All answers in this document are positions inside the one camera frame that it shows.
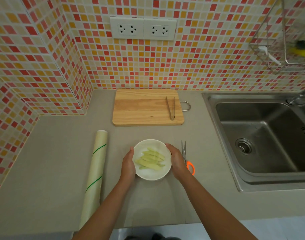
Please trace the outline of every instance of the white floor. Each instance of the white floor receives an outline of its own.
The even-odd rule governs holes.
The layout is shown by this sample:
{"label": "white floor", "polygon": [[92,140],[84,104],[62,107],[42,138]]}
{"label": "white floor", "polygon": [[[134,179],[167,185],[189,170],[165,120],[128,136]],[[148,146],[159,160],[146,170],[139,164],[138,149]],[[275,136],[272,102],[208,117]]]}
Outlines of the white floor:
{"label": "white floor", "polygon": [[[259,240],[305,240],[305,216],[246,220],[242,223]],[[150,240],[155,232],[165,237],[178,237],[182,240],[210,240],[201,223],[116,229],[112,232],[110,240],[124,240],[130,235],[141,237],[142,240]],[[62,232],[0,237],[0,240],[70,240],[70,238],[70,232]]]}

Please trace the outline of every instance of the white bowl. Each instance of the white bowl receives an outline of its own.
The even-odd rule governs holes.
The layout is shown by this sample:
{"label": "white bowl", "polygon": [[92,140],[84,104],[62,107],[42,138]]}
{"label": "white bowl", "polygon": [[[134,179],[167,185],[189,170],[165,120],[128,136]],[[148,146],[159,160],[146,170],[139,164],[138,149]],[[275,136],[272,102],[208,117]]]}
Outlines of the white bowl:
{"label": "white bowl", "polygon": [[153,169],[139,169],[140,165],[134,162],[136,167],[136,174],[146,180],[159,180],[166,176],[171,168],[171,153],[166,147],[164,143],[154,139],[143,140],[134,146],[134,156],[133,161],[137,160],[141,156],[143,156],[144,151],[147,148],[152,148],[153,150],[163,154],[165,156],[165,160],[162,162],[165,166],[161,168],[161,170],[153,170]]}

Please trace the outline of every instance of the drain strainer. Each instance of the drain strainer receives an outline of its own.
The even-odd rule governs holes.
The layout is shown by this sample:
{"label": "drain strainer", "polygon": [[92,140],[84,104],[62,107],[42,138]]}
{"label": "drain strainer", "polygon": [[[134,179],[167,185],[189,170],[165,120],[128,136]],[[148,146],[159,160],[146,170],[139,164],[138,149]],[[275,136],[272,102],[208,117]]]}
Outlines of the drain strainer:
{"label": "drain strainer", "polygon": [[240,138],[236,141],[236,147],[244,154],[250,154],[252,152],[251,142],[244,138]]}

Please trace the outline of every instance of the gray countertop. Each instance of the gray countertop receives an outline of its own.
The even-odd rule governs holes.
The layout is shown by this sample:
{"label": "gray countertop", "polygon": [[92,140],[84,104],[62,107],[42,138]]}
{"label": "gray countertop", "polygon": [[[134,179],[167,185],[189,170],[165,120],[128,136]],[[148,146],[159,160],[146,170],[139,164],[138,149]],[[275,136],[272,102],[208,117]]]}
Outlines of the gray countertop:
{"label": "gray countertop", "polygon": [[[201,92],[179,91],[191,104],[180,126],[115,127],[115,91],[96,90],[86,116],[43,116],[0,189],[0,235],[78,230],[95,133],[108,131],[101,201],[120,176],[130,146],[157,139],[181,148],[195,177],[239,220],[305,215],[305,189],[238,192]],[[172,173],[136,178],[116,228],[200,222]]]}

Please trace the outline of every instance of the electrical outlet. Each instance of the electrical outlet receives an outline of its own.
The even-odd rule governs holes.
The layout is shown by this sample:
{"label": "electrical outlet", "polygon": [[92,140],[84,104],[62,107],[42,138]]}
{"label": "electrical outlet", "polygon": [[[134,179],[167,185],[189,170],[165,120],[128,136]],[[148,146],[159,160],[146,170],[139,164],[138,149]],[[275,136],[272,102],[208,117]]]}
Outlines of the electrical outlet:
{"label": "electrical outlet", "polygon": [[110,17],[112,37],[115,39],[143,40],[143,18]]}
{"label": "electrical outlet", "polygon": [[174,40],[176,19],[144,18],[145,40]]}

